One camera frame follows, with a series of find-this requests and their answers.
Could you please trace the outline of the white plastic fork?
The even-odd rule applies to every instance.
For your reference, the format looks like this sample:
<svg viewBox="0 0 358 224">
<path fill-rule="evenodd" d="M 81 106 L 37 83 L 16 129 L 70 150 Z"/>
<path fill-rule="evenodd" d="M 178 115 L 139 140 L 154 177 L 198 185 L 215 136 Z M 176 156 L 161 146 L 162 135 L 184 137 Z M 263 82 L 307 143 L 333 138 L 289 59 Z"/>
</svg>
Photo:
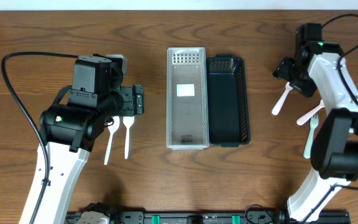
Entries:
<svg viewBox="0 0 358 224">
<path fill-rule="evenodd" d="M 281 97 L 278 99 L 278 101 L 276 102 L 275 106 L 272 109 L 272 114 L 274 116 L 278 115 L 279 112 L 282 109 L 282 106 L 289 94 L 289 92 L 291 92 L 293 89 L 293 87 L 290 85 L 290 82 L 287 82 L 285 85 L 285 91 L 283 92 L 283 94 L 281 95 Z"/>
</svg>

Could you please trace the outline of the white plastic spoon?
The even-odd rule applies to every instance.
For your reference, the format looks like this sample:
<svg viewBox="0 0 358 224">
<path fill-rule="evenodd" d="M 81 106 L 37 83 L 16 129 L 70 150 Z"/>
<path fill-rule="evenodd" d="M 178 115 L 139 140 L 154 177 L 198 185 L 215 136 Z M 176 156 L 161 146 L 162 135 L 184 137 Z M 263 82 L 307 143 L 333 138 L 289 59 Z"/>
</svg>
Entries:
<svg viewBox="0 0 358 224">
<path fill-rule="evenodd" d="M 108 139 L 108 145 L 106 148 L 105 158 L 104 158 L 104 165 L 106 166 L 109 162 L 109 156 L 112 149 L 112 140 L 114 133 L 119 129 L 120 126 L 120 118 L 118 116 L 113 117 L 113 122 L 108 124 L 108 131 L 109 131 L 109 139 Z"/>
<path fill-rule="evenodd" d="M 125 116 L 122 119 L 124 126 L 126 127 L 126 139 L 125 139 L 125 148 L 124 148 L 124 158 L 129 158 L 129 148 L 130 148 L 130 133 L 131 127 L 134 124 L 135 118 L 133 116 Z"/>
<path fill-rule="evenodd" d="M 322 108 L 324 108 L 324 102 L 323 100 L 320 100 L 319 104 L 315 108 L 313 108 L 312 110 L 310 110 L 309 112 L 307 112 L 306 114 L 304 114 L 303 116 L 297 119 L 296 121 L 297 125 L 299 126 L 304 125 L 314 114 L 316 114 Z"/>
</svg>

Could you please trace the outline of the pale green plastic fork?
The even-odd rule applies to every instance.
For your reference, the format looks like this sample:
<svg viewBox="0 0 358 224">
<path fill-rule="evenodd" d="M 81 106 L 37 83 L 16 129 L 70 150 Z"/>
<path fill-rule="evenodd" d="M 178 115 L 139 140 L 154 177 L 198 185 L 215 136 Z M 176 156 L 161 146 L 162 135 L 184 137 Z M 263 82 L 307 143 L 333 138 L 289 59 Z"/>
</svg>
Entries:
<svg viewBox="0 0 358 224">
<path fill-rule="evenodd" d="M 311 156 L 311 147 L 313 144 L 313 138 L 314 138 L 314 131 L 318 127 L 319 124 L 319 118 L 317 114 L 314 114 L 310 119 L 310 131 L 308 134 L 308 139 L 305 144 L 305 149 L 303 152 L 303 156 L 305 159 L 309 159 Z"/>
</svg>

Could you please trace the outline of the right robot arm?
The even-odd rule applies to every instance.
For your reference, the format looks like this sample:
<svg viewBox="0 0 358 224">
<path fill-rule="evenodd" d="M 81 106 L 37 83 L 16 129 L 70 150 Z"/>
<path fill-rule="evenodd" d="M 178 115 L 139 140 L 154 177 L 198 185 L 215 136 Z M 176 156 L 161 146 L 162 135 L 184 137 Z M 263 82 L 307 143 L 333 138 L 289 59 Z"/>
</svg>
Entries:
<svg viewBox="0 0 358 224">
<path fill-rule="evenodd" d="M 288 217 L 314 222 L 341 189 L 358 179 L 358 91 L 339 44 L 323 40 L 323 26 L 307 23 L 296 30 L 293 57 L 285 57 L 273 76 L 307 97 L 317 91 L 326 120 L 312 140 L 311 170 L 287 200 Z"/>
</svg>

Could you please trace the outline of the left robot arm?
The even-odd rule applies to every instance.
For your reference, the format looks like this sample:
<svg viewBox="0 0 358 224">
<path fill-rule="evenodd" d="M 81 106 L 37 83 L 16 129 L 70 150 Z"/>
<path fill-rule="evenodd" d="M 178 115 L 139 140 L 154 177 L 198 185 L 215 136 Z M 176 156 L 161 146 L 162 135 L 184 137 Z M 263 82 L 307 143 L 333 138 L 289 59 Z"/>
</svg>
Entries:
<svg viewBox="0 0 358 224">
<path fill-rule="evenodd" d="M 40 116 L 37 165 L 21 223 L 63 223 L 96 138 L 119 118 L 144 113 L 142 85 L 123 87 L 123 55 L 80 55 L 73 83 Z"/>
</svg>

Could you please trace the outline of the clear plastic mesh basket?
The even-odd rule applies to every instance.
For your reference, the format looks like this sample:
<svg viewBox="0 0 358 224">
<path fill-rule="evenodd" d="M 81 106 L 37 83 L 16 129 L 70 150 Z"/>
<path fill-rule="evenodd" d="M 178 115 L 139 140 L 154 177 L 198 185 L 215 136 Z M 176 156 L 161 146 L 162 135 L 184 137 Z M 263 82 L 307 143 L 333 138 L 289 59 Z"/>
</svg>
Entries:
<svg viewBox="0 0 358 224">
<path fill-rule="evenodd" d="M 177 97 L 178 84 L 194 84 L 195 96 Z M 170 47 L 167 50 L 167 147 L 195 150 L 208 146 L 205 48 Z"/>
</svg>

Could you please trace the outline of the black plastic mesh basket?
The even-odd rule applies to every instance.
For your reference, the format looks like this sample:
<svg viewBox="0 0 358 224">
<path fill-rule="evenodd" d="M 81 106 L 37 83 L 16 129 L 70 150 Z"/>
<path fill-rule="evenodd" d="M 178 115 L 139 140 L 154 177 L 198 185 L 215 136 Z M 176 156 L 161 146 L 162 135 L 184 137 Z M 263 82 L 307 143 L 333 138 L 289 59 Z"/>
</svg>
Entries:
<svg viewBox="0 0 358 224">
<path fill-rule="evenodd" d="M 250 143 L 243 59 L 217 54 L 206 60 L 206 66 L 210 143 L 221 147 Z"/>
</svg>

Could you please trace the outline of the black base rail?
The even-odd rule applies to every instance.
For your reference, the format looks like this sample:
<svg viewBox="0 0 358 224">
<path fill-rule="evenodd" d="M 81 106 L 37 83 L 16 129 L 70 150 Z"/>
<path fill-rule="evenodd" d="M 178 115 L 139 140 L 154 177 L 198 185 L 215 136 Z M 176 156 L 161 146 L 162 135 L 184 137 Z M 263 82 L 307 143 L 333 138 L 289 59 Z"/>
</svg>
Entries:
<svg viewBox="0 0 358 224">
<path fill-rule="evenodd" d="M 146 212 L 117 210 L 103 203 L 91 203 L 79 212 L 68 213 L 64 223 L 72 224 L 294 224 L 284 210 L 253 205 L 244 212 Z"/>
</svg>

